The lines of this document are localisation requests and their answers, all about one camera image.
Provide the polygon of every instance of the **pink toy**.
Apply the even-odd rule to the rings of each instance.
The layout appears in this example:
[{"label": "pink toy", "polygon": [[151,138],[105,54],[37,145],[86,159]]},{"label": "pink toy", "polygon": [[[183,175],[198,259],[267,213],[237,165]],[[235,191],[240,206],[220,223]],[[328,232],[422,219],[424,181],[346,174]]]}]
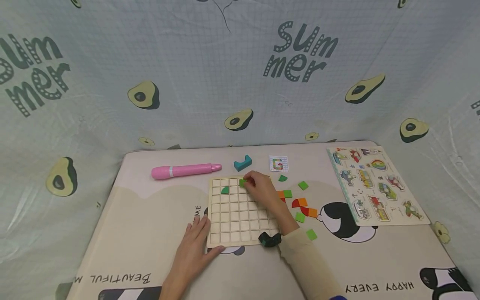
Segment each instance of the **pink toy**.
[{"label": "pink toy", "polygon": [[222,165],[220,164],[201,164],[201,165],[189,165],[189,166],[161,166],[152,169],[152,177],[154,179],[168,179],[178,176],[206,174],[215,171],[220,171]]}]

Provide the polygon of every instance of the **orange wooden piece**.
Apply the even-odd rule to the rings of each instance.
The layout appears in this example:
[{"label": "orange wooden piece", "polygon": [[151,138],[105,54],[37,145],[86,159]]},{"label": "orange wooden piece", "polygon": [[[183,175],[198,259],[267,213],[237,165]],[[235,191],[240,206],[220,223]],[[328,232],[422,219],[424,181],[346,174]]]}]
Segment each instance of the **orange wooden piece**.
[{"label": "orange wooden piece", "polygon": [[311,216],[313,218],[316,218],[317,217],[317,210],[315,208],[309,208],[308,210],[308,216]]}]

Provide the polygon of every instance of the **wooden peg puzzle board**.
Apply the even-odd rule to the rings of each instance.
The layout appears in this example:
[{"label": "wooden peg puzzle board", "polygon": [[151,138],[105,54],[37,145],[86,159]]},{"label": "wooden peg puzzle board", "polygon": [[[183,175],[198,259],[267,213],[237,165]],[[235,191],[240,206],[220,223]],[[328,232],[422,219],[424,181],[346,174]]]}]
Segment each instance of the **wooden peg puzzle board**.
[{"label": "wooden peg puzzle board", "polygon": [[[270,236],[279,232],[274,216],[239,186],[240,179],[242,177],[233,176],[210,180],[208,248],[259,245],[258,237],[262,232]],[[228,187],[228,194],[221,193],[225,187]]]},{"label": "wooden peg puzzle board", "polygon": [[327,152],[358,226],[430,224],[383,147]]}]

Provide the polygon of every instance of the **puzzle piece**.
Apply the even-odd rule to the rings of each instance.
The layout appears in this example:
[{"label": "puzzle piece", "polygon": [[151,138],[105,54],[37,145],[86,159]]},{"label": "puzzle piece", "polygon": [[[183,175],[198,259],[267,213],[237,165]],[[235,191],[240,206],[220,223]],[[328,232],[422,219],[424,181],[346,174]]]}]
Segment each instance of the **puzzle piece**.
[{"label": "puzzle piece", "polygon": [[292,202],[292,208],[295,208],[295,207],[301,207],[301,206],[307,206],[307,199],[305,198],[299,198],[299,199],[295,199],[293,200]]},{"label": "puzzle piece", "polygon": [[276,235],[270,237],[268,233],[263,232],[259,237],[258,240],[262,245],[266,248],[275,247],[276,245],[282,242],[282,234],[277,233]]},{"label": "puzzle piece", "polygon": [[306,216],[317,218],[318,211],[315,208],[300,207],[301,212]]},{"label": "puzzle piece", "polygon": [[304,191],[308,188],[308,184],[304,181],[299,183],[299,187]]},{"label": "puzzle piece", "polygon": [[291,190],[284,190],[283,194],[285,195],[285,198],[292,198],[292,191]]},{"label": "puzzle piece", "polygon": [[304,223],[305,222],[305,215],[301,214],[301,213],[297,213],[297,215],[295,216],[295,220],[299,221],[300,223]]},{"label": "puzzle piece", "polygon": [[307,231],[307,237],[309,240],[316,240],[317,234],[315,233],[315,231],[313,231],[313,229],[310,229]]},{"label": "puzzle piece", "polygon": [[246,167],[248,167],[251,164],[252,164],[252,159],[248,155],[245,155],[245,160],[241,163],[239,163],[238,161],[233,162],[233,166],[235,167],[237,172],[242,171],[243,169],[245,169]]}]

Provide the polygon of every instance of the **colorful wooden pieces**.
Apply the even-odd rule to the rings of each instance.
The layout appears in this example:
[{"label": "colorful wooden pieces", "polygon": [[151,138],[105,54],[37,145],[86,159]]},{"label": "colorful wooden pieces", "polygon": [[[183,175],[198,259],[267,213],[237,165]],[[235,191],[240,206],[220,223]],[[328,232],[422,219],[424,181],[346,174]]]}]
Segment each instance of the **colorful wooden pieces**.
[{"label": "colorful wooden pieces", "polygon": [[245,155],[245,160],[241,163],[239,163],[238,161],[233,162],[233,166],[235,167],[237,172],[242,171],[243,169],[245,169],[246,167],[248,167],[251,164],[252,164],[252,159],[248,155]]},{"label": "colorful wooden pieces", "polygon": [[304,181],[299,183],[299,187],[304,191],[308,188],[308,184]]},{"label": "colorful wooden pieces", "polygon": [[309,240],[316,240],[317,234],[315,233],[315,231],[313,231],[313,229],[310,229],[307,231],[307,237]]},{"label": "colorful wooden pieces", "polygon": [[291,190],[284,190],[283,194],[285,195],[285,198],[291,198],[292,196],[292,191]]},{"label": "colorful wooden pieces", "polygon": [[317,218],[318,211],[315,208],[300,207],[302,214],[306,216],[311,216],[312,218]]},{"label": "colorful wooden pieces", "polygon": [[295,199],[292,202],[292,208],[307,206],[307,200],[305,198]]},{"label": "colorful wooden pieces", "polygon": [[301,213],[297,213],[297,215],[295,216],[295,221],[299,221],[300,223],[304,223],[305,222],[305,215],[301,214]]}]

